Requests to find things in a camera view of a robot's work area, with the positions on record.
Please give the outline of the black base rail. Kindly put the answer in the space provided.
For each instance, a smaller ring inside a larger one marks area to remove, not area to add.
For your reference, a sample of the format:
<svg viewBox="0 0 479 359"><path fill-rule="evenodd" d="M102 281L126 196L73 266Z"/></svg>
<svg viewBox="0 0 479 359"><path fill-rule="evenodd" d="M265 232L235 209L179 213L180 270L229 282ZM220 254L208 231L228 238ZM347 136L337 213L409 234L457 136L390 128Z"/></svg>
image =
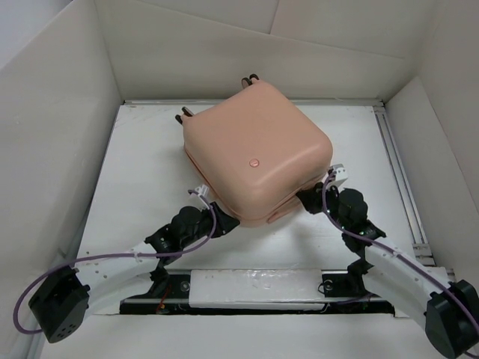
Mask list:
<svg viewBox="0 0 479 359"><path fill-rule="evenodd" d="M397 314L387 301L353 289L344 270L170 270L161 295L130 296L123 315Z"/></svg>

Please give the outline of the pink hard-shell suitcase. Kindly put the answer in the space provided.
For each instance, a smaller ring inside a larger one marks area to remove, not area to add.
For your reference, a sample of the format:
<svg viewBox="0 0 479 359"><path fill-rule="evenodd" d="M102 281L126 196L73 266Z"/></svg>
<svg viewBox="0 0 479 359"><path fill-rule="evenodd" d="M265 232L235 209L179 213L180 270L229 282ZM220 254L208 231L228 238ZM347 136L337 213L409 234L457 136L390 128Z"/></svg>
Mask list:
<svg viewBox="0 0 479 359"><path fill-rule="evenodd" d="M332 162L327 134L270 83L251 74L211 108L176 115L184 151L229 215L244 227L296 210Z"/></svg>

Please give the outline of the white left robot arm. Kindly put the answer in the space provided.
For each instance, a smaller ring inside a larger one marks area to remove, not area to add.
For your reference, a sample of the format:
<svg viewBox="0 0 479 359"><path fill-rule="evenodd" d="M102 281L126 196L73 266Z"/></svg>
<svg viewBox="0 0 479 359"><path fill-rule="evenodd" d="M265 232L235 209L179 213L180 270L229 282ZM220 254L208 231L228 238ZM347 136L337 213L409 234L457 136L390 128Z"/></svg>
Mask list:
<svg viewBox="0 0 479 359"><path fill-rule="evenodd" d="M161 295L167 286L166 266L239 225L215 202L206 209L185 206L126 252L85 257L45 274L28 306L46 340L58 343L101 305L112 302L120 286L134 277L143 275L141 288L148 295Z"/></svg>

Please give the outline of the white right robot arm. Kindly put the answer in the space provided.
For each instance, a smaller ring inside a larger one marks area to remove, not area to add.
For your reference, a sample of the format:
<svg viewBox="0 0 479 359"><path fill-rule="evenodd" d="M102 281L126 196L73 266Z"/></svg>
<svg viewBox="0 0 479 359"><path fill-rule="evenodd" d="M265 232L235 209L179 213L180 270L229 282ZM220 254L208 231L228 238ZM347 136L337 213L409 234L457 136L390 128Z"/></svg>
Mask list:
<svg viewBox="0 0 479 359"><path fill-rule="evenodd" d="M472 356L478 344L478 292L472 284L441 277L397 248L369 220L361 192L319 182L296 196L311 214L324 213L358 255L346 276L350 292L378 295L404 312L443 357Z"/></svg>

